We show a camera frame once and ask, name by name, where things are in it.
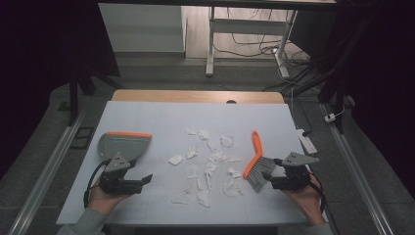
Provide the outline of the dark curtain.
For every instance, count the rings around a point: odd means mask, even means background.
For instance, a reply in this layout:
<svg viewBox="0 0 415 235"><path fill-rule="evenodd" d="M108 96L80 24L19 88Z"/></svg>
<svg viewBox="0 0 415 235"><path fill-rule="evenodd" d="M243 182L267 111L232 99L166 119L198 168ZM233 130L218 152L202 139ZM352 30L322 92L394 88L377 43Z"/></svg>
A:
<svg viewBox="0 0 415 235"><path fill-rule="evenodd" d="M0 0L0 178L82 72L118 76L99 0Z"/></svg>
<svg viewBox="0 0 415 235"><path fill-rule="evenodd" d="M331 69L369 14L341 78L352 116L415 198L415 0L340 0L350 11L299 11L290 40Z"/></svg>

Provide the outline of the person's left hand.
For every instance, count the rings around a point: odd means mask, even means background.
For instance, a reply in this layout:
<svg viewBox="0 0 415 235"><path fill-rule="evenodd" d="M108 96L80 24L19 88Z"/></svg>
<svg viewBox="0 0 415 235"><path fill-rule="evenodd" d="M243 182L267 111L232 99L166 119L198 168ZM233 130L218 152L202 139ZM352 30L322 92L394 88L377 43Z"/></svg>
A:
<svg viewBox="0 0 415 235"><path fill-rule="evenodd" d="M90 190L87 207L95 212L108 216L120 202L127 198L129 198L129 195L107 194L99 186L96 186Z"/></svg>

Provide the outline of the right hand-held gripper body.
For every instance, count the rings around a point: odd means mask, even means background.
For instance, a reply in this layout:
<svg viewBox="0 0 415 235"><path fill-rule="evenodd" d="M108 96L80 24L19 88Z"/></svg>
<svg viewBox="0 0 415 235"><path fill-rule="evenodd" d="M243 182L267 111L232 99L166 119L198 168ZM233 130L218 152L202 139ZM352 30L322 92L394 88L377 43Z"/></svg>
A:
<svg viewBox="0 0 415 235"><path fill-rule="evenodd" d="M270 181L273 188L279 190L299 190L304 188L311 181L306 166L319 162L317 158L294 152L290 153L282 161L282 168L285 170L285 175L274 177Z"/></svg>

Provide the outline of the white power strip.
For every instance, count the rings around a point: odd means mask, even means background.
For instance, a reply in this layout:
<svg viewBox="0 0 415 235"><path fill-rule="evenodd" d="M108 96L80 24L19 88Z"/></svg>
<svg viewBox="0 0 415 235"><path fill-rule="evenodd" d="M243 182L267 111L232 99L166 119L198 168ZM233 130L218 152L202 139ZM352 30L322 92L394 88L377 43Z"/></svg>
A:
<svg viewBox="0 0 415 235"><path fill-rule="evenodd" d="M304 131L303 129L298 129L297 130L297 134L298 134L298 138L299 138L302 146L304 147L305 151L309 155L316 154L317 153L317 149L315 148L315 146L311 142L310 138L308 137L307 132Z"/></svg>

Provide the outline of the white desk frame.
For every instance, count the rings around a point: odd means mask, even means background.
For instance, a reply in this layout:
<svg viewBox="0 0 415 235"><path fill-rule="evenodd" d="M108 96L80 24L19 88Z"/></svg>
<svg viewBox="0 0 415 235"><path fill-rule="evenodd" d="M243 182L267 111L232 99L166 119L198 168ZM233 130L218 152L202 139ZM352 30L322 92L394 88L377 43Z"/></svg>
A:
<svg viewBox="0 0 415 235"><path fill-rule="evenodd" d="M207 65L206 76L213 76L214 69L214 36L217 33L229 34L252 34L252 35L274 35L281 38L281 42L277 49L272 49L271 54L275 58L278 66L278 72L283 78L289 78L289 72L283 59L285 46L289 39L289 35L296 17L296 10L287 10L286 19L284 21L272 20L242 20L217 18L215 16L215 8L210 7L208 13L208 48L207 48Z"/></svg>

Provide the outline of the black floor bracket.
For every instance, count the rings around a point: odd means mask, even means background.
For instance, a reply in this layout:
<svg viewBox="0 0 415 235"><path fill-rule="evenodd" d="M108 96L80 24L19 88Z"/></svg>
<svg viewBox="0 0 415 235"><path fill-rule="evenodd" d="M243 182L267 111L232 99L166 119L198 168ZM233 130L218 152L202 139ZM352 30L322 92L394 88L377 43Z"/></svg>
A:
<svg viewBox="0 0 415 235"><path fill-rule="evenodd" d="M79 127L69 147L75 150L86 150L90 145L93 134L93 127Z"/></svg>

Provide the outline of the white cabinet panel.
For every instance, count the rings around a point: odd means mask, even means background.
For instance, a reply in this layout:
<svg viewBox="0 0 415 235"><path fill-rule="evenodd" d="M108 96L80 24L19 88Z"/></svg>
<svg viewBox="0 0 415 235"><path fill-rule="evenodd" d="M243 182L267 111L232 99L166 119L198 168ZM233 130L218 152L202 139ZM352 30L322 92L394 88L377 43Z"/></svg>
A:
<svg viewBox="0 0 415 235"><path fill-rule="evenodd" d="M180 6L100 3L113 49L119 53L183 53Z"/></svg>

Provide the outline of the grey dustpan with orange edge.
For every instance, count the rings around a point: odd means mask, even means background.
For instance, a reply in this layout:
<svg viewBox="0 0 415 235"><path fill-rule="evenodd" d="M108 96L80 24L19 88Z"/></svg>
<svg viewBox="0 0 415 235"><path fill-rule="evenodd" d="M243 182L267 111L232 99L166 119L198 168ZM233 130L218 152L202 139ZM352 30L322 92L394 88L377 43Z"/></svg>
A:
<svg viewBox="0 0 415 235"><path fill-rule="evenodd" d="M150 133L108 131L99 141L97 150L103 161L121 155L127 161L137 160L149 147Z"/></svg>

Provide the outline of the aluminium rail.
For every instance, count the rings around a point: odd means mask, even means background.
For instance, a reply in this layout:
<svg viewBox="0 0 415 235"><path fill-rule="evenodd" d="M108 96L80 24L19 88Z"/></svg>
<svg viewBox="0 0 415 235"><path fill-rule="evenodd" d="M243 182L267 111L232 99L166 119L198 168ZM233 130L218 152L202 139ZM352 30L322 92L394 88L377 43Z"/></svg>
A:
<svg viewBox="0 0 415 235"><path fill-rule="evenodd" d="M392 225L386 217L386 214L375 193L370 187L369 182L367 181L365 174L355 158L355 154L351 150L345 136L340 133L333 122L328 122L328 126L334 136L337 146L345 160L346 166L356 184L362 200L372 217L379 235L394 235Z"/></svg>
<svg viewBox="0 0 415 235"><path fill-rule="evenodd" d="M80 111L72 125L65 128L58 144L42 169L7 235L25 235L57 174L57 170L69 149L71 141L85 118L85 114L86 112L84 110Z"/></svg>

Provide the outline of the person's right hand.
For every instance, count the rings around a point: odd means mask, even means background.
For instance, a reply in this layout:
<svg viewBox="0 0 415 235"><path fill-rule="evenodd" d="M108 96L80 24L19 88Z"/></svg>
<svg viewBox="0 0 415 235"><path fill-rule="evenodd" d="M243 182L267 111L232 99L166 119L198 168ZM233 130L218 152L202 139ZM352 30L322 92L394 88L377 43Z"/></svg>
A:
<svg viewBox="0 0 415 235"><path fill-rule="evenodd" d="M283 193L296 204L311 226L326 222L320 210L320 197L315 189L306 186L300 190L283 190Z"/></svg>

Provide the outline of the black metal stand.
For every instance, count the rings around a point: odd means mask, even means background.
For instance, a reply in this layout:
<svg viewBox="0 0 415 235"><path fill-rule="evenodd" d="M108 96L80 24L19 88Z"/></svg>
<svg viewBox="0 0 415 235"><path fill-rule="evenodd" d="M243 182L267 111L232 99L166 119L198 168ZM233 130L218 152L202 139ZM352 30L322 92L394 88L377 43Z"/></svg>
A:
<svg viewBox="0 0 415 235"><path fill-rule="evenodd" d="M96 92L93 77L97 77L115 90L123 89L121 84L90 66L75 67L69 80L69 126L74 125L79 116L78 89L81 89L83 94L87 96L92 96Z"/></svg>
<svg viewBox="0 0 415 235"><path fill-rule="evenodd" d="M318 95L320 103L329 103L332 98L335 98L335 109L333 112L333 118L331 123L343 134L343 113L345 111L344 106L345 96L345 80L341 75L330 75L324 84L322 90Z"/></svg>

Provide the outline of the pile of white paper scraps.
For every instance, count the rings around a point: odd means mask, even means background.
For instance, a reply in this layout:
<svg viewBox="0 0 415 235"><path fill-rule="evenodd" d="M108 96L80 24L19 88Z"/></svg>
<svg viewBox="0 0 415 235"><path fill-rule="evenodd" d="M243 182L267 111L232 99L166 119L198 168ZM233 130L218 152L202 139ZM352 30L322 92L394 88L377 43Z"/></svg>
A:
<svg viewBox="0 0 415 235"><path fill-rule="evenodd" d="M203 143L206 144L211 153L207 156L207 162L203 165L201 172L195 163L189 162L199 155L199 149L196 145L186 148L185 157L175 155L169 159L168 162L174 166L182 164L185 160L188 161L185 168L185 174L187 180L190 181L189 186L174 196L171 199L171 202L176 205L190 205L192 200L196 198L199 205L209 208L210 194L214 189L212 179L215 172L219 169L220 164L238 163L242 159L231 157L223 151L218 151L218 147L216 145L217 141L213 140L213 137L208 130L199 129L196 131L195 129L186 127L185 133L187 135L197 136ZM222 134L218 141L224 148L231 148L235 144L235 138L232 134ZM235 167L229 166L226 169L226 177L227 178L225 182L223 182L223 186L221 188L222 193L228 198L242 196L244 192L239 184L239 178L242 177L242 173L239 170L236 170Z"/></svg>

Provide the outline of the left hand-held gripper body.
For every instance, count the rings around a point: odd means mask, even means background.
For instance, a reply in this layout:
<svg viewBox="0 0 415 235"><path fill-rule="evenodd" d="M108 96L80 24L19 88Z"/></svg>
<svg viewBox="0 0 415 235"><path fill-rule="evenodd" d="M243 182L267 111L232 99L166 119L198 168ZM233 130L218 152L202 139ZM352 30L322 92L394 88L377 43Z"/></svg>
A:
<svg viewBox="0 0 415 235"><path fill-rule="evenodd" d="M143 188L142 180L125 180L124 176L131 168L131 163L121 155L110 159L100 176L100 188L107 194L134 195L140 194Z"/></svg>

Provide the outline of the orange brush with grey bristles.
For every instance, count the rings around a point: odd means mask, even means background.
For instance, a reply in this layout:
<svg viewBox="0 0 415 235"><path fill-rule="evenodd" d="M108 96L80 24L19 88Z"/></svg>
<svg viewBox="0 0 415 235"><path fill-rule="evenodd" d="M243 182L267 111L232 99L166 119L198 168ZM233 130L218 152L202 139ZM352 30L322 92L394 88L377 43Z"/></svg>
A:
<svg viewBox="0 0 415 235"><path fill-rule="evenodd" d="M256 130L252 132L252 139L255 155L246 166L243 172L243 178L246 179L253 187L254 191L258 193L267 182L267 180L263 178L262 174L271 174L274 171L276 164L272 159L268 159L262 155L262 145L259 134Z"/></svg>

